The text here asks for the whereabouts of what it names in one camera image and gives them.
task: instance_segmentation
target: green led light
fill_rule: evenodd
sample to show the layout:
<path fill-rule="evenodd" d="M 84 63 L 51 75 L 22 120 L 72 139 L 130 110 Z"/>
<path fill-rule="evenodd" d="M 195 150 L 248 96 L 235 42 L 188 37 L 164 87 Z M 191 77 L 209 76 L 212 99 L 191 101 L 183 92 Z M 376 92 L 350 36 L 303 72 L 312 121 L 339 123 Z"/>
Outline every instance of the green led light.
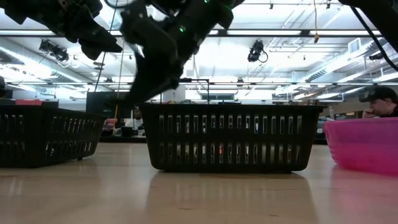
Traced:
<path fill-rule="evenodd" d="M 180 26 L 180 31 L 181 32 L 185 32 L 185 27 L 184 26 Z"/>

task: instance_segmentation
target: red object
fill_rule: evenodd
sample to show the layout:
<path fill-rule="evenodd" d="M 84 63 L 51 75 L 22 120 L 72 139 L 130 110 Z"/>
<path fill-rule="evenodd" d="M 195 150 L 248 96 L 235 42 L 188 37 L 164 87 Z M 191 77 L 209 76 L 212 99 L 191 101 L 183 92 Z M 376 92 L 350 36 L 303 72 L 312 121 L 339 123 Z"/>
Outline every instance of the red object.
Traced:
<path fill-rule="evenodd" d="M 41 106 L 43 101 L 41 100 L 16 100 L 16 105 L 36 105 Z"/>

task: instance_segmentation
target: wooden table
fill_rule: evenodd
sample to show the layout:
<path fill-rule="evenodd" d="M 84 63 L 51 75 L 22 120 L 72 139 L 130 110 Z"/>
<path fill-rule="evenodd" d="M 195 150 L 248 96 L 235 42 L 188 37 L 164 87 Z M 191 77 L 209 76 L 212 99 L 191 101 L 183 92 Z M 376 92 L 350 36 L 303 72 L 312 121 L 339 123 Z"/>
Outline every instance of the wooden table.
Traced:
<path fill-rule="evenodd" d="M 41 169 L 0 169 L 0 223 L 397 223 L 398 179 L 341 170 L 314 146 L 295 174 L 169 174 L 145 144 Z"/>

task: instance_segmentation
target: pink plastic bowl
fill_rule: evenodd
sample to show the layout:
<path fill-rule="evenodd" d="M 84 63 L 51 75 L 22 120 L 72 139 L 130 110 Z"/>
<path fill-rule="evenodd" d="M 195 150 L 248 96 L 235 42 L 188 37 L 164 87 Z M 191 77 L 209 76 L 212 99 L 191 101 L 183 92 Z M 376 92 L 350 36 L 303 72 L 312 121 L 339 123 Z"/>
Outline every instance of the pink plastic bowl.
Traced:
<path fill-rule="evenodd" d="M 342 168 L 398 175 L 398 118 L 323 123 L 333 160 Z"/>

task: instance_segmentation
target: man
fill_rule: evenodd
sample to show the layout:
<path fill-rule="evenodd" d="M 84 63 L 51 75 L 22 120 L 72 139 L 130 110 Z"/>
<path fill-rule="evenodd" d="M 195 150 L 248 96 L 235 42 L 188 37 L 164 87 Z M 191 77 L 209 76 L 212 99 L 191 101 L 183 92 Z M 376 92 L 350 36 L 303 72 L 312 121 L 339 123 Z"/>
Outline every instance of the man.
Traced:
<path fill-rule="evenodd" d="M 369 102 L 369 109 L 363 111 L 362 118 L 398 117 L 397 93 L 386 86 L 377 86 L 360 102 Z"/>
<path fill-rule="evenodd" d="M 132 127 L 133 130 L 138 130 L 138 136 L 145 136 L 144 121 L 142 114 L 138 107 L 134 109 L 134 119 L 126 122 L 126 127 Z"/>

